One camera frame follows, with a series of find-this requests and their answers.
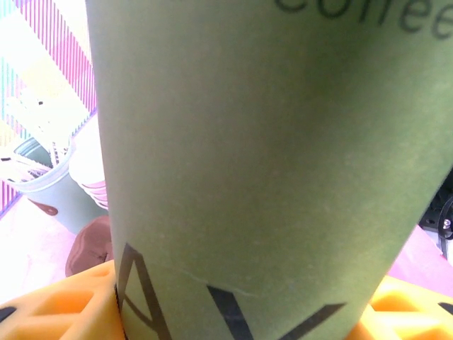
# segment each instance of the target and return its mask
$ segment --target plastic cup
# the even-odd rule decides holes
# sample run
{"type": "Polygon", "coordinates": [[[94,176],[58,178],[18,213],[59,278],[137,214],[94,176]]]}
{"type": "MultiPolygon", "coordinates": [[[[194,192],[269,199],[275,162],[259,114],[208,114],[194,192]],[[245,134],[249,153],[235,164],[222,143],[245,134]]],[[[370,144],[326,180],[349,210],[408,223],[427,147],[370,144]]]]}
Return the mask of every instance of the plastic cup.
{"type": "Polygon", "coordinates": [[[79,143],[71,162],[69,173],[71,177],[85,190],[105,188],[103,158],[101,145],[95,133],[90,139],[79,143]]]}
{"type": "Polygon", "coordinates": [[[92,197],[94,197],[96,200],[100,200],[103,202],[107,202],[107,195],[101,195],[101,194],[91,194],[92,197]]]}
{"type": "MultiPolygon", "coordinates": [[[[66,157],[43,176],[28,182],[8,181],[8,184],[53,216],[70,232],[77,234],[90,221],[107,214],[69,176],[69,160],[74,150],[74,144],[71,144],[66,157]]],[[[44,165],[51,165],[49,154],[34,138],[19,145],[15,153],[44,165]]]]}
{"type": "Polygon", "coordinates": [[[102,202],[102,201],[99,201],[99,200],[94,200],[94,202],[96,203],[96,205],[102,209],[105,209],[105,210],[108,210],[108,204],[107,202],[102,202]]]}

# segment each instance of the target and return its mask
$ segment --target green cup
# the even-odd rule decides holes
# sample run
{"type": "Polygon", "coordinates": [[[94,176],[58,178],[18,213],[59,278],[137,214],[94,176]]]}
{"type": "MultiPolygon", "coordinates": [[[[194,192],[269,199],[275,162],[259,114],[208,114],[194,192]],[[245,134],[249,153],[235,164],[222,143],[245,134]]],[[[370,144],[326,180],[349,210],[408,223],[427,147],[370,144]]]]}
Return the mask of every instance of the green cup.
{"type": "Polygon", "coordinates": [[[452,167],[453,5],[87,10],[129,340],[344,339],[452,167]]]}

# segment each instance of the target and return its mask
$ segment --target black object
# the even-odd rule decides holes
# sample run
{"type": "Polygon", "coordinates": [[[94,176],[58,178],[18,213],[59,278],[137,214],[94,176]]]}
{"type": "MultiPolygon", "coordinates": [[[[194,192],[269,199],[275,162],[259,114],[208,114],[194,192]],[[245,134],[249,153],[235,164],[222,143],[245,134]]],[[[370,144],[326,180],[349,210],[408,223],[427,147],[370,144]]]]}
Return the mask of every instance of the black object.
{"type": "MultiPolygon", "coordinates": [[[[120,303],[119,303],[119,300],[118,300],[118,290],[117,290],[117,288],[116,288],[116,285],[115,285],[115,298],[116,298],[116,305],[119,306],[120,303]]],[[[124,336],[125,336],[124,340],[129,340],[129,339],[127,338],[126,331],[125,331],[124,329],[122,330],[122,333],[123,333],[124,336]]]]}
{"type": "Polygon", "coordinates": [[[446,302],[441,302],[441,303],[439,303],[439,306],[442,307],[444,310],[446,310],[451,315],[453,315],[453,305],[446,303],[446,302]]]}
{"type": "Polygon", "coordinates": [[[440,248],[448,258],[447,240],[453,240],[453,169],[431,200],[418,225],[439,235],[440,248]]]}
{"type": "Polygon", "coordinates": [[[15,307],[5,307],[0,309],[0,322],[4,321],[7,317],[16,311],[15,307]]]}

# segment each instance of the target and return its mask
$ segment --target brown lid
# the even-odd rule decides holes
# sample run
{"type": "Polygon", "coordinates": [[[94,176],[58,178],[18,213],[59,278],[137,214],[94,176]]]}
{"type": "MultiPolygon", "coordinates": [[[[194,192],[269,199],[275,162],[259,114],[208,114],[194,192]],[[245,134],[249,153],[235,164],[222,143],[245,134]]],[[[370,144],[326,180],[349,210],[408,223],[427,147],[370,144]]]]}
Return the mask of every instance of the brown lid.
{"type": "Polygon", "coordinates": [[[66,277],[113,259],[110,219],[97,217],[77,235],[66,262],[66,277]]]}

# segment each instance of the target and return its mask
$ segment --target striped wall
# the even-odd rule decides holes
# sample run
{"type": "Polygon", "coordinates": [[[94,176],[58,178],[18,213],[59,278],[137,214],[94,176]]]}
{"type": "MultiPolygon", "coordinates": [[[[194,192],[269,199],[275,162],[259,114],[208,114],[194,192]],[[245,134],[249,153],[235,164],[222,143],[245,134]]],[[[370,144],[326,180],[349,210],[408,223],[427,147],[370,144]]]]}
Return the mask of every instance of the striped wall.
{"type": "MultiPolygon", "coordinates": [[[[0,147],[28,134],[5,110],[24,88],[76,132],[96,110],[84,0],[0,0],[0,147]]],[[[0,215],[18,197],[1,183],[0,215]]]]}

